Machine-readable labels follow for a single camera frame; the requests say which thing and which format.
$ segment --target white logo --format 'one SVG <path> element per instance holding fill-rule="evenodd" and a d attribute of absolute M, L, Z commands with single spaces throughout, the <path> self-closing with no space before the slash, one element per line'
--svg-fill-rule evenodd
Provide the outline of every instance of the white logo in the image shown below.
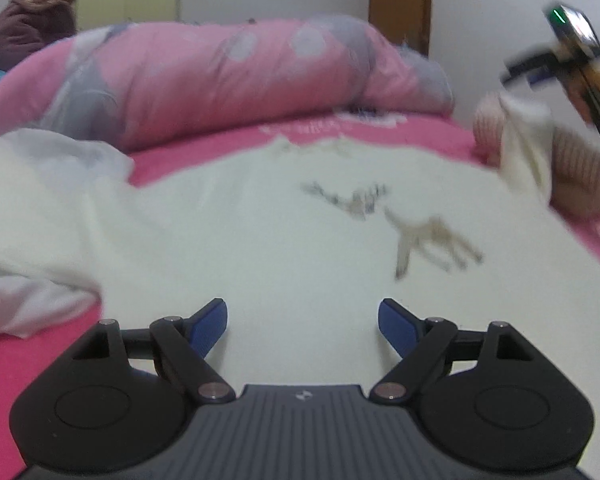
<path fill-rule="evenodd" d="M 308 400 L 313 399 L 314 394 L 308 392 L 307 390 L 302 390 L 301 392 L 296 393 L 296 399 L 302 400 L 302 402 L 306 402 Z"/>

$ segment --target pink bed sheet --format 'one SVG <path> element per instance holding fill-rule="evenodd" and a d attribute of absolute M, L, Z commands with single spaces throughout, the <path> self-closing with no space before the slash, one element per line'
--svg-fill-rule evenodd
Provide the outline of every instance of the pink bed sheet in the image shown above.
<path fill-rule="evenodd" d="M 325 116 L 240 128 L 138 153 L 134 156 L 136 170 L 132 182 L 136 186 L 144 186 L 174 171 L 265 144 L 276 135 L 286 136 L 298 144 L 342 135 L 377 144 L 407 144 L 454 160 L 478 164 L 472 156 L 473 135 L 450 121 L 411 116 L 395 128 L 383 128 Z M 571 222 L 571 226 L 582 242 L 600 258 L 600 240 L 593 230 L 586 224 Z M 99 314 L 100 307 L 94 306 L 78 319 L 44 330 L 26 340 L 0 336 L 0 480 L 14 478 L 24 467 L 9 431 L 11 404 L 55 357 L 97 321 Z"/>

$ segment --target jacket sleeve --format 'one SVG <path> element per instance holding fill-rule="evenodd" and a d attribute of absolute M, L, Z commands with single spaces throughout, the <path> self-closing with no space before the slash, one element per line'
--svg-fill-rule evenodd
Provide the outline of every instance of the jacket sleeve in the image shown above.
<path fill-rule="evenodd" d="M 18 14 L 0 25 L 0 70 L 8 72 L 31 54 L 42 50 L 41 16 Z"/>

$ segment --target ribbed gray panel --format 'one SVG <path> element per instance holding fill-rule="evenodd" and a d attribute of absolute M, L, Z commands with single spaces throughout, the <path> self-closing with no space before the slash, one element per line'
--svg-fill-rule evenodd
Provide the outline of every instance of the ribbed gray panel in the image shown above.
<path fill-rule="evenodd" d="M 22 480 L 70 478 L 32 470 Z M 419 433 L 406 410 L 376 406 L 358 386 L 248 386 L 229 405 L 198 410 L 180 439 L 144 465 L 90 478 L 512 480 L 442 455 Z M 565 472 L 541 478 L 581 477 Z"/>

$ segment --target child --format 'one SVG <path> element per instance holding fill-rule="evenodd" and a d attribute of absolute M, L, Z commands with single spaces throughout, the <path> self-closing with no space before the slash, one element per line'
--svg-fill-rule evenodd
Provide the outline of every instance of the child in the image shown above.
<path fill-rule="evenodd" d="M 0 70 L 8 72 L 47 45 L 73 36 L 75 0 L 11 0 L 0 13 Z"/>

